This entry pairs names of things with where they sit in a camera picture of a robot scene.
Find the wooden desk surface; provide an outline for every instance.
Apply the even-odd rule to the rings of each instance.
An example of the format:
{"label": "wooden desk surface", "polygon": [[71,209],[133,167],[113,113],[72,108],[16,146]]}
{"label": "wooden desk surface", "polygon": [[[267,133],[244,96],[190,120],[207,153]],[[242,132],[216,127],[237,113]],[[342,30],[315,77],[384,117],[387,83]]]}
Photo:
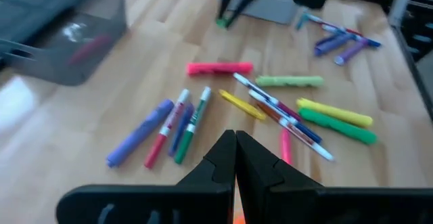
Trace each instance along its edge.
{"label": "wooden desk surface", "polygon": [[[310,125],[336,157],[331,163],[293,138],[294,166],[328,186],[433,184],[433,129],[397,40],[378,6],[329,0],[318,15],[383,42],[349,65],[314,58],[325,34],[307,24],[296,32],[242,17],[230,30],[214,24],[219,0],[127,0],[131,31],[80,87],[57,86],[2,72],[0,88],[0,223],[54,223],[62,194],[90,183],[173,184],[184,177],[225,129],[245,130],[279,156],[280,127],[253,120],[218,94],[250,100],[231,77],[185,75],[188,62],[252,61],[254,75],[319,75],[320,89],[270,89],[288,106],[306,97],[374,117],[380,142],[371,147]],[[116,170],[111,152],[164,98],[188,88],[196,103],[205,86],[214,95],[188,152],[176,165],[162,154],[143,168],[156,131]]]}

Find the highlighter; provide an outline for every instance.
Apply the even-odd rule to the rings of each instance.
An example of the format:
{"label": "highlighter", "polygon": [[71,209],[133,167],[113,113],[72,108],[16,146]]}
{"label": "highlighter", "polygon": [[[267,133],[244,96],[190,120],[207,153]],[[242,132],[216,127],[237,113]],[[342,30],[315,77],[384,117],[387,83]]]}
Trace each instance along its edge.
{"label": "highlighter", "polygon": [[317,102],[312,102],[311,100],[305,98],[298,99],[296,103],[298,104],[299,108],[308,108],[356,126],[368,127],[373,124],[373,119],[370,116],[357,114],[355,112],[327,106]]}
{"label": "highlighter", "polygon": [[313,110],[302,108],[299,110],[299,115],[308,121],[315,122],[316,124],[338,131],[345,136],[357,139],[367,145],[372,145],[377,141],[377,136],[367,129],[358,128],[348,123],[342,122],[338,119],[326,116],[322,113]]}
{"label": "highlighter", "polygon": [[166,99],[106,158],[109,167],[120,166],[138,145],[168,116],[174,103]]}
{"label": "highlighter", "polygon": [[258,86],[322,86],[320,76],[260,76],[256,79]]}
{"label": "highlighter", "polygon": [[235,72],[249,74],[253,69],[251,62],[238,63],[188,63],[188,75],[199,74],[232,74]]}
{"label": "highlighter", "polygon": [[280,148],[281,148],[281,158],[289,164],[292,165],[292,142],[290,141],[290,134],[287,129],[282,129],[279,136]]}
{"label": "highlighter", "polygon": [[249,115],[251,115],[257,119],[260,119],[260,120],[264,120],[266,118],[266,115],[264,115],[257,108],[248,104],[247,102],[244,102],[243,100],[237,98],[236,96],[230,94],[229,92],[220,89],[219,93],[221,94],[221,96],[224,99],[231,102],[233,105],[237,106],[239,109],[243,110],[244,112],[248,113]]}

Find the purple marker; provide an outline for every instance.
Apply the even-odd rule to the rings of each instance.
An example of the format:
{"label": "purple marker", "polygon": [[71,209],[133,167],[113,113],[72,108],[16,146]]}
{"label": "purple marker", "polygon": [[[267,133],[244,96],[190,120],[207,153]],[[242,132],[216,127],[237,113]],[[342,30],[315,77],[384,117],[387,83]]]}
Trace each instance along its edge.
{"label": "purple marker", "polygon": [[347,63],[354,55],[357,55],[364,47],[368,45],[368,39],[361,38],[356,44],[352,47],[349,47],[346,51],[343,51],[340,55],[337,55],[334,59],[334,62],[337,65],[343,66]]}
{"label": "purple marker", "polygon": [[344,33],[342,35],[338,35],[335,39],[331,41],[326,41],[324,43],[317,45],[314,48],[314,54],[318,56],[318,55],[323,55],[325,53],[328,53],[333,49],[337,49],[340,46],[344,45],[350,39],[353,39],[353,34]]}
{"label": "purple marker", "polygon": [[183,132],[187,128],[189,119],[191,119],[193,113],[194,106],[189,103],[185,111],[183,111],[179,126],[177,126],[176,129],[176,135],[173,137],[173,141],[171,142],[170,148],[168,149],[169,156],[173,157],[176,154],[177,146],[179,146],[179,142],[181,141]]}
{"label": "purple marker", "polygon": [[343,35],[343,32],[336,32],[336,33],[334,33],[334,34],[332,34],[332,35],[330,35],[324,39],[321,39],[320,41],[317,41],[315,46],[321,45],[321,44],[328,42],[328,41],[332,41],[335,38],[339,37],[340,35]]}
{"label": "purple marker", "polygon": [[168,116],[174,107],[174,103],[165,99],[144,120],[137,129],[132,132],[111,154],[106,158],[109,167],[120,166],[122,162],[132,153],[137,146],[149,136],[149,134]]}

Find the yellow marker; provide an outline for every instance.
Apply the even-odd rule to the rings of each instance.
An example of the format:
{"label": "yellow marker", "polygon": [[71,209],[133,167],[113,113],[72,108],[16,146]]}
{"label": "yellow marker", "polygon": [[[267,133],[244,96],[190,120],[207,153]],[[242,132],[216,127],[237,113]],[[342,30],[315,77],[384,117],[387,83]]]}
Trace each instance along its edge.
{"label": "yellow marker", "polygon": [[249,115],[251,115],[257,119],[260,119],[260,120],[264,120],[266,118],[266,115],[264,115],[257,108],[255,108],[254,106],[251,106],[247,102],[244,102],[243,100],[237,98],[236,96],[230,94],[229,92],[220,89],[219,93],[221,94],[221,96],[224,99],[228,100],[233,105],[237,106],[238,108],[240,108],[244,112],[248,113]]}
{"label": "yellow marker", "polygon": [[312,102],[311,100],[305,98],[298,99],[296,104],[298,104],[299,108],[308,108],[356,126],[368,127],[373,124],[373,119],[370,116],[357,114],[348,110],[327,106],[317,102]]}

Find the gray plastic bin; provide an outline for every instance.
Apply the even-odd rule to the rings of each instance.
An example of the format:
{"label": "gray plastic bin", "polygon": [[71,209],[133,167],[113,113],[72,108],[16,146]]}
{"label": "gray plastic bin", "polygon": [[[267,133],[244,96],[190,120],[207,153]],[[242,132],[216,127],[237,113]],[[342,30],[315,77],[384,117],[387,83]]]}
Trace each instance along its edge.
{"label": "gray plastic bin", "polygon": [[84,83],[127,29],[124,0],[0,0],[0,57],[17,72]]}

